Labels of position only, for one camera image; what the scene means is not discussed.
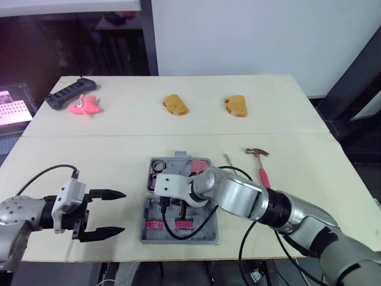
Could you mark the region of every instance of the black power strip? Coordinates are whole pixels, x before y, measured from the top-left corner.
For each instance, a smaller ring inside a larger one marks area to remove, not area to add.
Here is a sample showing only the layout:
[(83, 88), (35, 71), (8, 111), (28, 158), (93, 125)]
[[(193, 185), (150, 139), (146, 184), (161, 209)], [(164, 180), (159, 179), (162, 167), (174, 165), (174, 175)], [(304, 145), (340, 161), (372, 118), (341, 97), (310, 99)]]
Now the black power strip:
[(72, 85), (65, 87), (55, 94), (49, 94), (45, 97), (45, 101), (51, 108), (60, 110), (68, 100), (78, 97), (85, 91), (93, 91), (94, 89), (96, 89), (96, 83), (93, 80), (82, 77), (77, 79), (77, 82), (74, 82)]

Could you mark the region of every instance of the black cable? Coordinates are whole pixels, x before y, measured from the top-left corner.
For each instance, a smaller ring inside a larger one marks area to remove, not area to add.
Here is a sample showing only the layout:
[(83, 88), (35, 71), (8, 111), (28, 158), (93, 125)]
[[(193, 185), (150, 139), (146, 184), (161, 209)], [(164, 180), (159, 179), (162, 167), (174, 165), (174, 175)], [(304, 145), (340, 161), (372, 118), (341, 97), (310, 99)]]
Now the black cable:
[(62, 168), (62, 167), (66, 167), (66, 168), (71, 168), (73, 170), (73, 173), (71, 174), (71, 177), (72, 178), (78, 178), (78, 170), (77, 168), (75, 168), (74, 166), (72, 165), (67, 165), (67, 164), (59, 164), (59, 165), (55, 165), (55, 166), (52, 166), (52, 167), (49, 167), (41, 172), (39, 172), (36, 176), (34, 176), (33, 178), (31, 178), (28, 183), (26, 183), (22, 188), (21, 190), (18, 191), (18, 193), (16, 195), (21, 195), (23, 193), (23, 191), (31, 184), (33, 183), (38, 177), (40, 177), (41, 175), (45, 174), (46, 172), (50, 171), (50, 170), (53, 170), (53, 169), (56, 169), (56, 168)]
[(246, 279), (245, 273), (243, 272), (243, 266), (242, 266), (242, 251), (243, 251), (243, 246), (245, 245), (245, 241), (251, 231), (251, 229), (254, 227), (254, 225), (257, 223), (257, 221), (253, 221), (251, 225), (249, 226), (248, 230), (246, 231), (245, 235), (243, 236), (243, 239), (241, 241), (241, 246), (239, 247), (239, 254), (238, 254), (238, 267), (239, 267), (239, 272), (241, 273), (241, 277), (243, 281), (245, 282), (246, 286), (250, 286), (249, 281)]
[[(238, 172), (241, 172), (242, 174), (244, 174), (250, 181), (252, 181), (251, 177), (243, 170), (237, 168), (237, 167), (233, 167), (233, 166), (221, 166), (219, 167), (220, 169), (232, 169), (232, 170), (236, 170)], [(241, 277), (245, 283), (246, 286), (250, 286), (250, 283), (249, 281), (246, 279), (246, 276), (245, 276), (245, 273), (243, 272), (243, 265), (242, 265), (242, 252), (243, 252), (243, 247), (245, 245), (245, 241), (251, 231), (251, 229), (254, 227), (254, 225), (256, 224), (257, 221), (253, 221), (251, 223), (251, 225), (249, 226), (248, 230), (246, 231), (245, 235), (243, 236), (242, 238), (242, 241), (241, 241), (241, 246), (239, 247), (239, 254), (238, 254), (238, 268), (239, 268), (239, 272), (241, 273)]]
[(238, 172), (241, 172), (242, 174), (244, 174), (246, 177), (248, 177), (248, 179), (250, 181), (252, 181), (251, 177), (243, 170), (241, 170), (240, 168), (237, 168), (237, 167), (233, 167), (233, 166), (221, 166), (221, 167), (218, 167), (219, 169), (232, 169), (232, 170), (236, 170)]
[(321, 286), (328, 286), (327, 284), (321, 282), (319, 279), (313, 277), (311, 274), (309, 274), (306, 270), (304, 270), (304, 268), (300, 267), (295, 261), (294, 259), (291, 257), (291, 255), (288, 253), (286, 247), (284, 246), (284, 244), (282, 243), (282, 241), (280, 240), (280, 237), (279, 237), (279, 234), (274, 231), (275, 233), (275, 236), (280, 244), (280, 247), (283, 249), (283, 251), (285, 252), (285, 254), (287, 255), (287, 258), (291, 261), (291, 263), (296, 267), (298, 268), (298, 270), (300, 272), (303, 272), (305, 276), (309, 277), (309, 279), (311, 279), (312, 281), (314, 281), (315, 283), (318, 283), (319, 285)]
[(173, 237), (177, 240), (187, 240), (188, 238), (194, 237), (204, 227), (204, 225), (207, 224), (207, 222), (211, 219), (211, 217), (213, 216), (213, 214), (216, 212), (217, 209), (218, 209), (218, 206), (215, 206), (212, 209), (212, 211), (210, 212), (210, 214), (208, 215), (208, 217), (204, 220), (204, 222), (198, 227), (198, 229), (193, 231), (191, 234), (185, 235), (184, 237), (179, 237), (178, 235), (174, 234), (171, 231), (171, 229), (168, 226), (167, 220), (165, 219), (165, 213), (164, 212), (162, 212), (161, 217), (163, 219), (163, 224), (165, 226), (165, 229), (167, 230), (167, 232), (170, 234), (171, 237)]
[(277, 271), (276, 273), (278, 273), (279, 277), (281, 277), (281, 279), (286, 283), (287, 286), (290, 286), (290, 284), (287, 282), (287, 280), (285, 280), (285, 278), (283, 276), (281, 276), (279, 271)]

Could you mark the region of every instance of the bread slice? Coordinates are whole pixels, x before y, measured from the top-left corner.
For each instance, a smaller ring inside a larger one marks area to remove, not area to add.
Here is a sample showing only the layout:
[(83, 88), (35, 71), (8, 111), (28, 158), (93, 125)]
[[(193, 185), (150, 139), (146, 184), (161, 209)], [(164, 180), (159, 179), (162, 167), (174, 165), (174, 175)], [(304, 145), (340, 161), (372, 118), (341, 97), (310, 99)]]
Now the bread slice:
[(231, 115), (245, 117), (248, 114), (246, 101), (243, 95), (234, 95), (225, 99), (226, 110)]
[(188, 113), (188, 108), (177, 94), (171, 94), (163, 101), (167, 110), (173, 115), (184, 115)]

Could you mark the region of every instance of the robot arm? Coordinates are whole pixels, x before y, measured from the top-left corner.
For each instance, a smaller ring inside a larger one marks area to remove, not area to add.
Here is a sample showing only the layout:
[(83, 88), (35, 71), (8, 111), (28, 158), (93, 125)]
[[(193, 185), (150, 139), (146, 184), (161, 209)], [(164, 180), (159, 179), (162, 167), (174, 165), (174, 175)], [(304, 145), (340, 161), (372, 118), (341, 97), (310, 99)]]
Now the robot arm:
[(211, 200), (229, 213), (268, 225), (303, 255), (318, 257), (330, 285), (379, 285), (381, 257), (343, 234), (323, 209), (215, 167), (179, 177), (158, 175), (155, 194), (194, 207)]
[(54, 228), (59, 234), (68, 229), (73, 230), (72, 239), (88, 242), (105, 240), (124, 230), (104, 227), (85, 232), (88, 203), (94, 198), (115, 200), (126, 196), (110, 189), (91, 189), (85, 194), (85, 188), (85, 184), (72, 177), (58, 195), (41, 199), (16, 195), (0, 204), (0, 274), (18, 269), (33, 231)]

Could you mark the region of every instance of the hammer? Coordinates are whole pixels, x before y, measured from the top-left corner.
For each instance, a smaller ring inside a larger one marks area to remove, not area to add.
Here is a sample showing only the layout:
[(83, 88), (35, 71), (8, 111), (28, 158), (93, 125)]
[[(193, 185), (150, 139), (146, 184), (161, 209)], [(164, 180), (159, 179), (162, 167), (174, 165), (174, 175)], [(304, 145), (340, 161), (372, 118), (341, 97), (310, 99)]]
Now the hammer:
[(266, 170), (263, 169), (263, 166), (262, 166), (262, 163), (261, 163), (261, 159), (260, 159), (260, 155), (264, 155), (264, 156), (268, 156), (269, 153), (262, 150), (262, 149), (258, 149), (258, 148), (247, 148), (245, 150), (245, 153), (246, 154), (254, 154), (254, 156), (256, 156), (256, 158), (258, 159), (258, 165), (260, 166), (260, 178), (261, 178), (261, 182), (262, 182), (262, 185), (265, 187), (265, 188), (271, 188), (270, 186), (270, 180), (268, 179), (268, 176), (267, 176), (267, 173), (266, 173)]

